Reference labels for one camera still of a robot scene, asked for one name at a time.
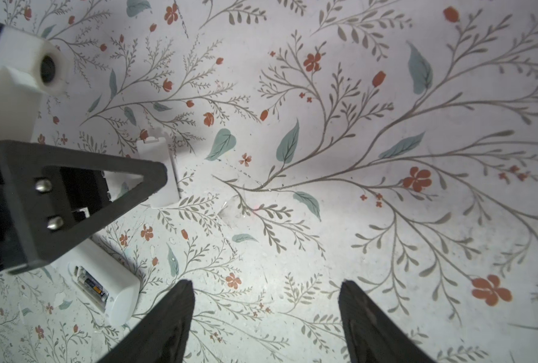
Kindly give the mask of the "white battery compartment cover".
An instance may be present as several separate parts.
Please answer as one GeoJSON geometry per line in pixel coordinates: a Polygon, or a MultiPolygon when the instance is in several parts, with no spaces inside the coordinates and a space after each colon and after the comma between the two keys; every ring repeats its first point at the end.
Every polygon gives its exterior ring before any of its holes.
{"type": "Polygon", "coordinates": [[[154,182],[156,191],[148,198],[153,209],[170,207],[180,201],[174,163],[168,149],[166,137],[149,136],[137,142],[137,151],[143,161],[152,167],[144,177],[145,182],[154,182]]]}

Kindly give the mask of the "white remote control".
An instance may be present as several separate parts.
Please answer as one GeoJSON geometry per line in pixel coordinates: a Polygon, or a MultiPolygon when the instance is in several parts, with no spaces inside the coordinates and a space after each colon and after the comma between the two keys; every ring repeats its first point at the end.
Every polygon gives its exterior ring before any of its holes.
{"type": "Polygon", "coordinates": [[[99,310],[108,325],[122,326],[131,319],[140,295],[140,279],[92,240],[84,240],[51,266],[71,284],[84,302],[99,310]],[[78,267],[87,270],[109,293],[105,306],[98,304],[78,286],[78,267]]]}

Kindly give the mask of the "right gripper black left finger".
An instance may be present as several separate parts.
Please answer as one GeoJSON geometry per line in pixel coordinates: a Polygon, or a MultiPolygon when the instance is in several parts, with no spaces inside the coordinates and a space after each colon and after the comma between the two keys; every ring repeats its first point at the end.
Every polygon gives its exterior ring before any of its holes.
{"type": "Polygon", "coordinates": [[[184,361],[194,308],[193,283],[179,281],[99,362],[184,361]]]}

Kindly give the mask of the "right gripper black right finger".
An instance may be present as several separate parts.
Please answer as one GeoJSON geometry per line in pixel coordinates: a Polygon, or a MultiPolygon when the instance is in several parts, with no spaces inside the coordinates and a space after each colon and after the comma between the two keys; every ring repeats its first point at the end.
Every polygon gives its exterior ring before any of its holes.
{"type": "Polygon", "coordinates": [[[351,362],[432,362],[354,282],[343,281],[338,298],[351,362]]]}

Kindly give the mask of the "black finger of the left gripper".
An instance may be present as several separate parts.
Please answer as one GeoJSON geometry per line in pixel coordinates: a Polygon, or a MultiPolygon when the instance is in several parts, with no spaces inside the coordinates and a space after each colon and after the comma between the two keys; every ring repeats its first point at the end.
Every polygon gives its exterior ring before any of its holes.
{"type": "Polygon", "coordinates": [[[0,141],[0,272],[51,264],[167,181],[159,162],[0,141]]]}

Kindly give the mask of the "black AAA battery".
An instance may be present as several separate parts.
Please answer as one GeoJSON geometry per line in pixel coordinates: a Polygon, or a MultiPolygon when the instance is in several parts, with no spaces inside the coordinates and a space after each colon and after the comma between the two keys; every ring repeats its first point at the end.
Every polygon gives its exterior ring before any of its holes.
{"type": "Polygon", "coordinates": [[[101,306],[106,305],[109,293],[87,270],[82,267],[77,268],[76,280],[78,286],[86,291],[93,300],[101,306]]]}

